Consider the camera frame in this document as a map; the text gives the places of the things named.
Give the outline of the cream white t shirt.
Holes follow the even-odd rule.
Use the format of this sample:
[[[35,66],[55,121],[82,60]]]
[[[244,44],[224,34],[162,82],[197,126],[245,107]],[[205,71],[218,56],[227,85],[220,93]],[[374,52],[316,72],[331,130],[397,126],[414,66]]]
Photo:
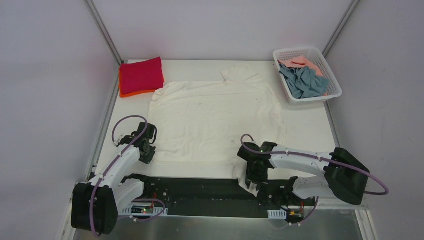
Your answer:
[[[247,162],[237,156],[241,139],[281,144],[283,109],[270,85],[246,64],[221,72],[220,81],[170,82],[157,90],[148,122],[158,130],[147,169],[153,177],[236,179],[246,185]]]

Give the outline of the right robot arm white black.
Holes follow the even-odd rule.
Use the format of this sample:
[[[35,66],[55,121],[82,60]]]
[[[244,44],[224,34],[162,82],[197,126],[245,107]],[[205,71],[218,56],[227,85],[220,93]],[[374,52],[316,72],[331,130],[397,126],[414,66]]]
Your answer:
[[[292,176],[284,186],[284,200],[290,205],[312,197],[336,197],[354,206],[362,204],[369,169],[344,148],[333,152],[311,152],[274,142],[261,146],[244,142],[237,156],[246,161],[246,184],[267,184],[269,169],[289,169],[310,174]]]

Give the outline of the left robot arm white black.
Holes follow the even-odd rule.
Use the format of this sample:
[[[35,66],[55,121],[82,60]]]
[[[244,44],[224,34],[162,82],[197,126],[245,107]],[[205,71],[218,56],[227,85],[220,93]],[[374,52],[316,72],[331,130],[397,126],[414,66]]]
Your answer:
[[[133,200],[147,202],[153,189],[142,180],[126,177],[135,163],[149,164],[156,153],[153,145],[157,127],[142,121],[130,135],[120,137],[116,152],[107,165],[88,182],[79,182],[72,192],[71,226],[91,231],[95,236],[108,235],[115,228],[119,214]]]

